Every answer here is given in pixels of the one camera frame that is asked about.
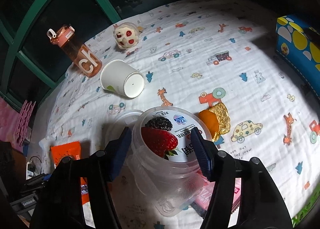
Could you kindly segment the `white plastic lid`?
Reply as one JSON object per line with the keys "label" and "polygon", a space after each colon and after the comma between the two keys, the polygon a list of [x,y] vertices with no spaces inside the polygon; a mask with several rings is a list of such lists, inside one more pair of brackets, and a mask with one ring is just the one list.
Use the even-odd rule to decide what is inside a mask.
{"label": "white plastic lid", "polygon": [[129,127],[132,130],[142,113],[143,111],[140,110],[129,110],[120,113],[114,119],[114,122],[111,123],[107,128],[105,135],[105,145],[107,145],[109,141],[118,139],[125,127]]}

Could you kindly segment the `clear round plastic container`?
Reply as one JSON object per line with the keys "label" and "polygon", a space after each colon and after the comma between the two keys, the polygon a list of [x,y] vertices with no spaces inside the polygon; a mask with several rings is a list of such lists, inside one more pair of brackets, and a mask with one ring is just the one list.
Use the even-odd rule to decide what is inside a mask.
{"label": "clear round plastic container", "polygon": [[132,129],[132,154],[127,159],[138,189],[166,217],[173,217],[194,201],[204,186],[191,144],[198,128],[211,140],[198,117],[173,106],[143,112]]}

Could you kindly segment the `orange snack wrapper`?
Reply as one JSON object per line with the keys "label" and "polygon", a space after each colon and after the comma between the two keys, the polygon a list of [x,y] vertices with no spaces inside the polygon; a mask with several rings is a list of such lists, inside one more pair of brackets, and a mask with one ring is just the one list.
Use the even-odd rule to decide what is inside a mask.
{"label": "orange snack wrapper", "polygon": [[[58,146],[51,146],[50,151],[54,161],[54,168],[66,157],[74,164],[81,159],[81,145],[79,141],[69,142]],[[86,178],[80,178],[82,205],[89,202],[89,193]]]}

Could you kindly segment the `white paper cup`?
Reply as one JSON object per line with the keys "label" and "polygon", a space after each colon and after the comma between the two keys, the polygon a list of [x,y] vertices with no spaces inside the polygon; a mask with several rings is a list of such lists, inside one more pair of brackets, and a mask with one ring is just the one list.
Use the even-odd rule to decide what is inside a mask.
{"label": "white paper cup", "polygon": [[144,90],[145,77],[129,64],[116,59],[102,69],[100,84],[104,90],[127,98],[136,98]]}

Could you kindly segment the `pink decorative object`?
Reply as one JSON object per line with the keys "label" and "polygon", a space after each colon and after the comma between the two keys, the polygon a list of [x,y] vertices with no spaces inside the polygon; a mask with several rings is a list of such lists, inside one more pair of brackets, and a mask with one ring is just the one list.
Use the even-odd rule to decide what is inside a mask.
{"label": "pink decorative object", "polygon": [[3,98],[1,98],[1,141],[10,142],[11,146],[23,152],[23,142],[28,135],[28,124],[35,103],[23,103],[21,111],[18,113]]}

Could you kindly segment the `pink transparent water bottle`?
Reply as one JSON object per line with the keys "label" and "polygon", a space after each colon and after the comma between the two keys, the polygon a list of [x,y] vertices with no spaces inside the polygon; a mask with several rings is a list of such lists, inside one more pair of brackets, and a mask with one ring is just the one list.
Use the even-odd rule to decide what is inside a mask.
{"label": "pink transparent water bottle", "polygon": [[59,46],[69,56],[86,77],[91,78],[101,70],[102,62],[77,38],[72,26],[63,25],[56,32],[50,28],[47,37],[53,45]]}

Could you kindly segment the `cartoon print white blanket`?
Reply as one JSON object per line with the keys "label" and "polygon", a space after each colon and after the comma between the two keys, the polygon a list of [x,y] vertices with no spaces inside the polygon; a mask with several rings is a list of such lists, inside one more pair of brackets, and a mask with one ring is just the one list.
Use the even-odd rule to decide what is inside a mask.
{"label": "cartoon print white blanket", "polygon": [[106,92],[99,77],[70,67],[40,141],[42,170],[53,170],[51,146],[80,141],[83,156],[103,148],[120,113],[171,105],[197,114],[223,103],[231,129],[217,146],[259,157],[299,220],[319,198],[319,96],[276,52],[277,18],[247,0],[183,0],[131,21],[144,28],[135,48],[117,51],[113,27],[87,46],[104,64],[121,59],[139,70],[143,92]]}

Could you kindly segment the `green plastic mesh basket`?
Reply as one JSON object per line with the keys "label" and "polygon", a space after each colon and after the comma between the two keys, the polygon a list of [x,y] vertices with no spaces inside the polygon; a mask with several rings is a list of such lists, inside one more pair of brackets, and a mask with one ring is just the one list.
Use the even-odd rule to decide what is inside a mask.
{"label": "green plastic mesh basket", "polygon": [[303,211],[302,215],[298,216],[299,220],[294,222],[293,228],[319,229],[319,199],[308,211]]}

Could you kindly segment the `white red plush toy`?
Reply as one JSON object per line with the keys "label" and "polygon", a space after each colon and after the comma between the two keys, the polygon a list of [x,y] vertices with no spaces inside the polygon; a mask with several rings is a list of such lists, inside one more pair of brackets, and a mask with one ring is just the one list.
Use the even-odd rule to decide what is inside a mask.
{"label": "white red plush toy", "polygon": [[114,25],[113,36],[121,50],[128,50],[139,43],[139,28],[130,22]]}

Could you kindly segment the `blue yellow tissue box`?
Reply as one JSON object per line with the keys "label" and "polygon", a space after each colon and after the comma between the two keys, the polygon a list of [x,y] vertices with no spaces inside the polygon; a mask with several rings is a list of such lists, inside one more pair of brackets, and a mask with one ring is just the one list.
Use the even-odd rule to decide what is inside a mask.
{"label": "blue yellow tissue box", "polygon": [[276,52],[319,96],[319,31],[294,15],[277,18]]}

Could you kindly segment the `green window frame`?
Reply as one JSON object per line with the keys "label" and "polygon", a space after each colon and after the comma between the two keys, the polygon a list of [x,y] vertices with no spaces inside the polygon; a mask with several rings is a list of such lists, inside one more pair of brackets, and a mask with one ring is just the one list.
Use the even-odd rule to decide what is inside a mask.
{"label": "green window frame", "polygon": [[15,110],[39,105],[64,79],[71,60],[49,29],[70,25],[85,42],[119,20],[109,0],[1,0],[1,98]]}

